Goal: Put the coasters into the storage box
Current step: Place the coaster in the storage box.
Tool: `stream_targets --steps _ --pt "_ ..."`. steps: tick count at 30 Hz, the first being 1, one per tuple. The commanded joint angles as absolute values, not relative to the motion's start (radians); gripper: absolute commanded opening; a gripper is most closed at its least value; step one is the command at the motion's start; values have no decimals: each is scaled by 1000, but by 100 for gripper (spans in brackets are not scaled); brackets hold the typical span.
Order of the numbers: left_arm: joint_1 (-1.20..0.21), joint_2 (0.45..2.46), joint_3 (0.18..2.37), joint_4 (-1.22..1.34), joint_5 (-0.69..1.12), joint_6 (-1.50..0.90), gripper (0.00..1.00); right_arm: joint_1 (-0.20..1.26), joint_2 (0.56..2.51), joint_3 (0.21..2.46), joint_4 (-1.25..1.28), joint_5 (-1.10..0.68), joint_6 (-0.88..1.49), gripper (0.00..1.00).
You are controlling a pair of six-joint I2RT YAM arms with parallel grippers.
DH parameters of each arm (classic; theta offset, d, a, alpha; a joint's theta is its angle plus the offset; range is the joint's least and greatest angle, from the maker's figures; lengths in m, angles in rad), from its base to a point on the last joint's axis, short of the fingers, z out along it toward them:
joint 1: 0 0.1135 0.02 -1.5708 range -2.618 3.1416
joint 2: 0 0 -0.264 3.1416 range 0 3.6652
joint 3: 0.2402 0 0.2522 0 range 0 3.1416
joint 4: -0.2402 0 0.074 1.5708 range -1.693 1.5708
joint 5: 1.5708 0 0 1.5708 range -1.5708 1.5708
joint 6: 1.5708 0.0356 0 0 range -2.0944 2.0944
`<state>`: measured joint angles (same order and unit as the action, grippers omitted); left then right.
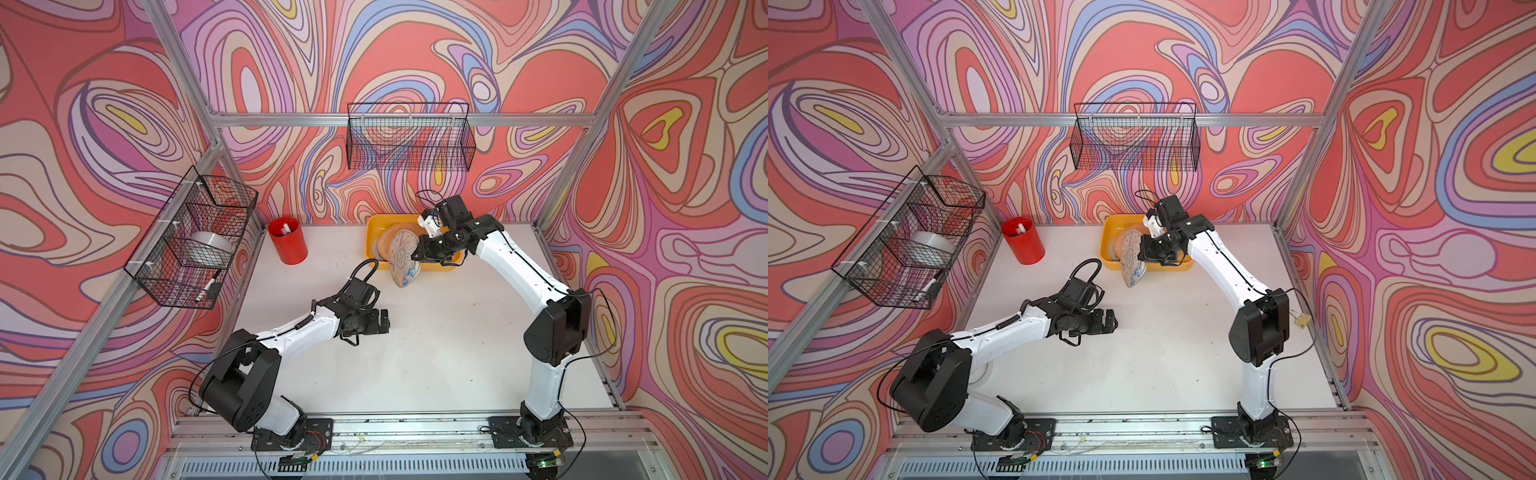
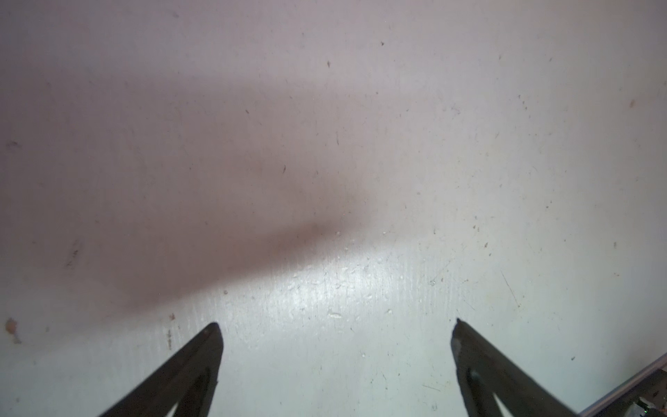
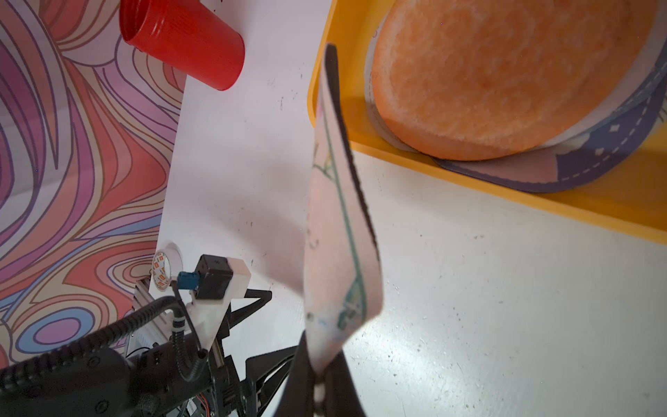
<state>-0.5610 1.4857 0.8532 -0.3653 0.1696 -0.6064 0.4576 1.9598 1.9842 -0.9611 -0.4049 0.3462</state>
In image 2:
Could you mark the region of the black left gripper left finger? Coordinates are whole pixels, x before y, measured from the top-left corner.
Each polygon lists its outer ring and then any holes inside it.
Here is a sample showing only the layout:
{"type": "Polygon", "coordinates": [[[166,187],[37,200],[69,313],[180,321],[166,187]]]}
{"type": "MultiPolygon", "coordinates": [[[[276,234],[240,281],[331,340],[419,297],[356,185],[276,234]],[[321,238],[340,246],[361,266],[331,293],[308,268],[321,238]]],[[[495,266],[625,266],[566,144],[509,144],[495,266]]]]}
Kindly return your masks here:
{"type": "Polygon", "coordinates": [[[207,416],[215,395],[224,342],[207,325],[104,416],[207,416]]]}

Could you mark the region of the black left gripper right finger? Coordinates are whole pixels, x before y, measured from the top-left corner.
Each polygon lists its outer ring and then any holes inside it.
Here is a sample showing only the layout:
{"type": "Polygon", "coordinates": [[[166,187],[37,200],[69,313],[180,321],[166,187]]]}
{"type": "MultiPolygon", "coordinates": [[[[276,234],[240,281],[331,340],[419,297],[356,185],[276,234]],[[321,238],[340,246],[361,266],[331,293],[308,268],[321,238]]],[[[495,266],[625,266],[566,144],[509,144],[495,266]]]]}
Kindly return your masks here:
{"type": "Polygon", "coordinates": [[[574,416],[467,322],[458,319],[451,347],[460,392],[470,416],[574,416]]]}

